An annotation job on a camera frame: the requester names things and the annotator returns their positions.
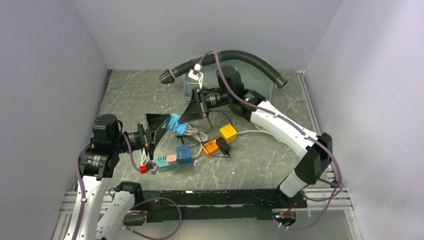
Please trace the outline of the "teal power strip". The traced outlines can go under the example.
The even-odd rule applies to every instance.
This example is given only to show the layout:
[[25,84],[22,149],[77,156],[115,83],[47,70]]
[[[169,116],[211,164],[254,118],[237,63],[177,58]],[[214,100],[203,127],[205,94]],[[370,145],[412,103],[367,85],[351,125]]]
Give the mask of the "teal power strip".
[[175,169],[179,166],[179,164],[169,165],[166,160],[166,156],[158,156],[154,159],[154,162],[158,165],[158,171],[165,172],[172,169]]

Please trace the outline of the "yellow cube socket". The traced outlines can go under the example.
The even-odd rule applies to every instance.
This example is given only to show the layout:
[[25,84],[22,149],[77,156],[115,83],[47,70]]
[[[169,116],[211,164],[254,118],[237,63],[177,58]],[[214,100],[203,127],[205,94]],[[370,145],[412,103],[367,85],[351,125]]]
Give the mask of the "yellow cube socket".
[[234,142],[237,139],[238,132],[232,124],[227,124],[219,129],[219,136],[222,137],[227,144]]

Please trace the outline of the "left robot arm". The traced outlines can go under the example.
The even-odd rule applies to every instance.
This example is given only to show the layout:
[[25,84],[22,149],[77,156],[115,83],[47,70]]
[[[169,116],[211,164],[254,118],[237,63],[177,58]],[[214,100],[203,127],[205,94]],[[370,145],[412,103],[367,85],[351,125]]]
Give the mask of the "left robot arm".
[[[155,175],[159,169],[153,161],[155,148],[167,129],[169,114],[148,113],[147,126],[137,124],[134,132],[122,130],[123,123],[113,114],[100,115],[92,127],[92,138],[77,158],[77,196],[72,217],[65,234],[66,240],[111,240],[122,225],[129,210],[137,210],[144,203],[140,183],[121,182],[112,203],[101,214],[107,187],[120,161],[120,154],[130,154],[132,166],[140,174]],[[137,166],[133,151],[143,156]]]

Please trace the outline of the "light blue adapter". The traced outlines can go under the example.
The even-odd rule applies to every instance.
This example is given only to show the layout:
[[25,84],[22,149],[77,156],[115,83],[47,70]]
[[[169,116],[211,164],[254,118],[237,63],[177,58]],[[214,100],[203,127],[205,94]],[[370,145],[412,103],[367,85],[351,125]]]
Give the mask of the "light blue adapter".
[[180,115],[176,113],[171,113],[170,117],[167,119],[165,123],[165,128],[177,136],[182,136],[188,127],[188,123],[187,122],[179,123],[179,119],[180,119]]

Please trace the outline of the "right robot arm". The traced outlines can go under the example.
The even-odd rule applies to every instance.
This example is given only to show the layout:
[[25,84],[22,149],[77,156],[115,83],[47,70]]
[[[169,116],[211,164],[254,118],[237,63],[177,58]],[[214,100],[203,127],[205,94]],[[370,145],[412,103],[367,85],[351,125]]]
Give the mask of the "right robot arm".
[[315,184],[330,165],[332,139],[330,136],[310,131],[278,111],[270,101],[258,92],[245,88],[241,75],[232,66],[217,70],[218,87],[205,88],[201,66],[189,70],[188,77],[198,83],[192,89],[190,104],[180,116],[179,122],[204,119],[210,110],[228,106],[244,118],[273,134],[300,157],[294,170],[278,185],[276,203],[287,208],[295,201],[295,195],[309,185]]

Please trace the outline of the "black power adapter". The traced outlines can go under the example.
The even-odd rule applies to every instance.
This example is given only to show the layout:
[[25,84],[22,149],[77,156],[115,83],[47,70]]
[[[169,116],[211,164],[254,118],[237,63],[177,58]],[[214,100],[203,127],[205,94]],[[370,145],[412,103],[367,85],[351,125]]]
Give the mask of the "black power adapter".
[[221,151],[221,153],[223,155],[230,157],[230,149],[231,148],[223,137],[219,136],[215,140],[215,144],[217,145],[217,147],[219,148],[219,150]]

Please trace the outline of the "orange power strip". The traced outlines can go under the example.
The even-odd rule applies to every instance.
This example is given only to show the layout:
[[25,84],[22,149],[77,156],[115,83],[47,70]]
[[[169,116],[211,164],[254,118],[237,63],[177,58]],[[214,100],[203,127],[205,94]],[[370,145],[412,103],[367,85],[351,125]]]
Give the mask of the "orange power strip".
[[202,150],[206,156],[211,156],[219,150],[216,144],[216,138],[206,142],[202,145]]

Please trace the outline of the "pink small block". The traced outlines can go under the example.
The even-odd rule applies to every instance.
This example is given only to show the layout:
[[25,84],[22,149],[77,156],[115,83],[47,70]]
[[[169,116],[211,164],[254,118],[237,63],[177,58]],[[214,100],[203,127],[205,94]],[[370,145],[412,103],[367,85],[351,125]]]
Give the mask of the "pink small block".
[[178,158],[176,154],[168,155],[166,161],[169,165],[176,165],[178,163]]

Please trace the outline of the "blue cube socket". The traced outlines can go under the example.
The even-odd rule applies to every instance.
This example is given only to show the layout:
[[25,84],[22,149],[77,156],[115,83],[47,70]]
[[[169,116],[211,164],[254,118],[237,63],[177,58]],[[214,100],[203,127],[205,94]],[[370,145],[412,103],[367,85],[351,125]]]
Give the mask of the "blue cube socket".
[[192,163],[193,156],[189,145],[178,146],[176,148],[177,163],[179,165],[188,165]]

